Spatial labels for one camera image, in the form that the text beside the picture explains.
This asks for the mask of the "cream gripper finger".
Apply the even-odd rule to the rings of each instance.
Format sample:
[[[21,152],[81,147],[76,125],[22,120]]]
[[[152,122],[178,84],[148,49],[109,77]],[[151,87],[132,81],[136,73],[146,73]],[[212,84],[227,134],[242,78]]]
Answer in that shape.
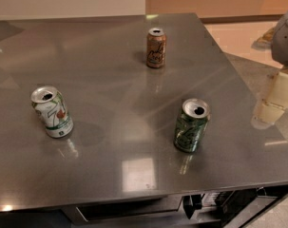
[[[288,67],[280,69],[266,85],[254,111],[257,124],[274,124],[288,109]]]

